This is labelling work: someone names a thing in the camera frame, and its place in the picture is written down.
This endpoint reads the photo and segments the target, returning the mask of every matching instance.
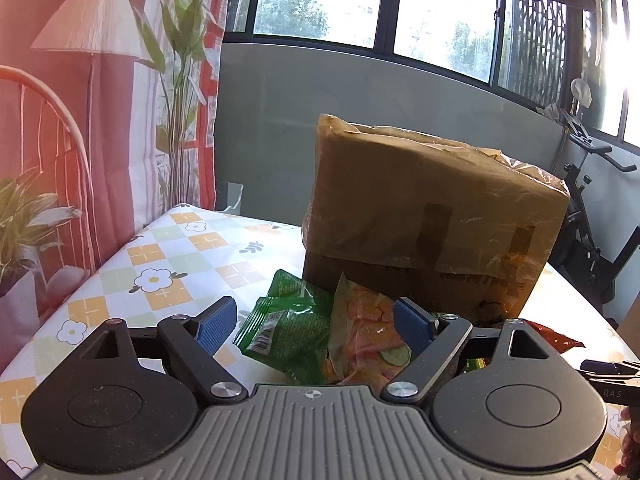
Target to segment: snack bag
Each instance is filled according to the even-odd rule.
[[[570,350],[573,347],[584,348],[584,344],[580,341],[576,341],[575,339],[571,339],[565,335],[559,334],[555,330],[550,329],[548,326],[540,325],[539,323],[535,323],[533,321],[525,320],[529,323],[545,340],[549,343],[556,351],[560,354],[563,354],[567,350]]]
[[[258,298],[234,344],[296,384],[325,384],[331,295],[284,270],[275,273],[268,294]]]
[[[340,277],[334,297],[329,338],[329,368],[339,384],[368,384],[374,393],[411,359],[394,328],[395,302]]]
[[[467,373],[467,372],[472,372],[474,370],[481,370],[482,368],[485,368],[488,365],[487,361],[490,361],[491,359],[467,359],[466,360],[466,365],[463,371],[463,373]]]

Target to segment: gray wall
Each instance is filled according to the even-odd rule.
[[[605,144],[599,140],[595,144]],[[635,164],[640,168],[640,156],[616,146],[609,153],[623,166]],[[562,159],[580,164],[584,152],[573,143],[568,143]],[[631,233],[640,224],[640,170],[621,173],[606,160],[597,155],[589,155],[582,167],[583,175],[593,181],[582,192],[584,205],[593,240],[602,250],[602,255],[613,261]],[[560,170],[558,176],[564,177]],[[606,317],[621,322],[640,290],[640,251],[636,251],[616,280],[616,297],[604,306]]]
[[[300,225],[314,180],[321,113],[498,148],[549,169],[560,127],[489,92],[351,54],[225,43],[216,179],[244,184],[242,214]]]

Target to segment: metal screw cap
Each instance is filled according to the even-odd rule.
[[[211,395],[221,397],[222,399],[230,399],[231,397],[237,397],[242,393],[242,386],[238,383],[221,382],[216,383],[211,387]]]
[[[411,397],[418,393],[418,386],[406,381],[398,381],[397,383],[388,384],[386,391],[394,397]]]

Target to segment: lamp shade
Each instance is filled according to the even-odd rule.
[[[31,48],[148,59],[129,0],[65,0]]]

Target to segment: floral tablecloth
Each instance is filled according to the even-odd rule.
[[[130,327],[153,326],[172,314],[195,316],[222,296],[238,304],[236,330],[216,359],[249,391],[256,383],[279,383],[284,376],[244,357],[231,344],[235,332],[264,296],[273,273],[302,275],[300,228],[181,205],[150,224],[38,330],[0,376],[0,458],[20,476],[36,463],[20,430],[27,396],[109,317]],[[560,274],[547,265],[522,317],[585,343],[564,357],[574,367],[583,359],[635,359],[626,344]],[[159,362],[140,360],[161,370]],[[593,465],[611,479],[619,456],[619,406],[607,405],[609,423]]]

